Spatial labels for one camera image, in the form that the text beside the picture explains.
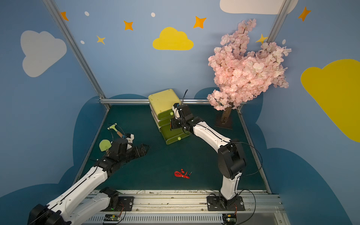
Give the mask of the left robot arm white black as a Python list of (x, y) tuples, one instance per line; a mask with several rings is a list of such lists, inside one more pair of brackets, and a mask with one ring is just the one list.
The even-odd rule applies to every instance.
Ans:
[(38, 204), (29, 213), (29, 225), (81, 225), (96, 213), (106, 210), (125, 211), (119, 192), (105, 187), (87, 201), (82, 201), (123, 164), (145, 156), (149, 145), (134, 146), (129, 138), (112, 142), (110, 149), (73, 186), (46, 205)]

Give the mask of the green drawer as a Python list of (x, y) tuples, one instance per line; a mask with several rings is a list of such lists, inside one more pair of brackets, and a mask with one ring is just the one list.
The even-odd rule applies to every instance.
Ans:
[(172, 118), (173, 118), (173, 117), (168, 117), (168, 118), (165, 118), (165, 119), (163, 119), (163, 120), (160, 120), (160, 121), (158, 122), (158, 125), (159, 125), (160, 127), (166, 126), (166, 125), (168, 125), (168, 124), (171, 123), (171, 119), (172, 119)]
[(167, 145), (187, 138), (191, 134), (190, 132), (184, 131), (185, 130), (183, 128), (171, 129), (170, 124), (160, 128), (160, 132)]
[(157, 118), (159, 120), (165, 120), (166, 118), (171, 118), (174, 116), (174, 112), (173, 112), (173, 109), (168, 109), (168, 110), (164, 110), (164, 111), (160, 111), (158, 114), (157, 114)]

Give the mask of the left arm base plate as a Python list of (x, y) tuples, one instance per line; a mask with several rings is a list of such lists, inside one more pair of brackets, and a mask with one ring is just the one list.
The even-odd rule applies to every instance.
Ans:
[(113, 211), (131, 212), (134, 205), (134, 199), (135, 198), (133, 196), (119, 196), (116, 205), (113, 207)]

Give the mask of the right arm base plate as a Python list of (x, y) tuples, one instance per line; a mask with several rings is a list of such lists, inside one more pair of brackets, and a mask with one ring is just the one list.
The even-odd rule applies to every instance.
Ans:
[(223, 196), (210, 194), (206, 197), (208, 211), (245, 211), (243, 198), (235, 196), (227, 200)]

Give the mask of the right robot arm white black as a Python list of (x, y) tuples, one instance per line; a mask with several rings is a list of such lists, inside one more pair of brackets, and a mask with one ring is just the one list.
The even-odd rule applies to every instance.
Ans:
[(175, 103), (172, 106), (174, 118), (172, 129), (183, 129), (204, 140), (217, 153), (217, 164), (223, 175), (220, 199), (224, 203), (235, 201), (237, 187), (246, 168), (246, 157), (242, 143), (237, 139), (227, 138), (211, 128), (200, 117), (194, 117), (188, 105)]

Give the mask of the green three-drawer cabinet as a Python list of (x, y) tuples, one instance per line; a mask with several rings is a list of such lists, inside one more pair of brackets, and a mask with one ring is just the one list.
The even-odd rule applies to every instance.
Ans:
[(151, 113), (153, 116), (153, 119), (158, 127), (158, 130), (160, 132), (160, 126), (158, 125), (158, 122), (160, 121), (157, 118), (157, 114), (160, 111), (172, 109), (173, 104), (180, 103), (180, 99), (176, 95), (176, 93), (173, 91), (173, 89), (167, 89), (165, 91), (157, 92), (154, 94), (151, 94), (148, 97), (148, 100), (150, 102), (150, 108)]

